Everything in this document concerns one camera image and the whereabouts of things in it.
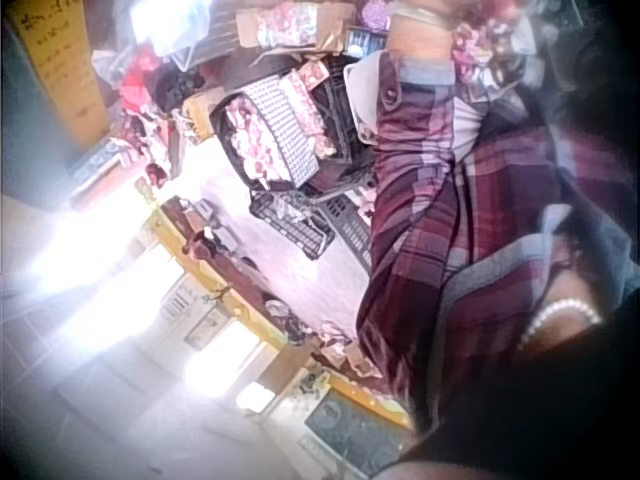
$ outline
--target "bright light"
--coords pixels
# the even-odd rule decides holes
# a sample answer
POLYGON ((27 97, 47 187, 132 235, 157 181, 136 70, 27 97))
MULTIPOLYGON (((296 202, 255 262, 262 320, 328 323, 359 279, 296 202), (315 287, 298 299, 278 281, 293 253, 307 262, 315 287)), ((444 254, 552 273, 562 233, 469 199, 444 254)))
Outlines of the bright light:
POLYGON ((149 208, 133 186, 116 191, 86 213, 67 214, 51 245, 32 265, 39 287, 62 291, 98 280, 148 216, 149 208))
POLYGON ((238 378, 260 339, 234 321, 187 365, 185 381, 209 397, 224 394, 238 378))
POLYGON ((259 383, 253 382, 240 392, 238 398, 236 398, 236 405, 242 409, 261 413, 275 396, 276 394, 271 390, 267 390, 259 383))
POLYGON ((159 245, 113 278, 67 325, 79 345, 91 351, 108 348, 142 333, 158 315, 162 298, 184 274, 159 245))

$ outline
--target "plastic bag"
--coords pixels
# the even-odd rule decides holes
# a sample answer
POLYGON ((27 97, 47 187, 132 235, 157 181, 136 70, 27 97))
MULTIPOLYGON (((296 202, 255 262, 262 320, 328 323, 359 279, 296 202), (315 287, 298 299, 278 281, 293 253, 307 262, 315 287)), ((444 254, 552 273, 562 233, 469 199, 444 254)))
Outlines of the plastic bag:
POLYGON ((209 33, 212 0, 139 0, 131 7, 138 43, 151 41, 164 57, 195 45, 209 33))

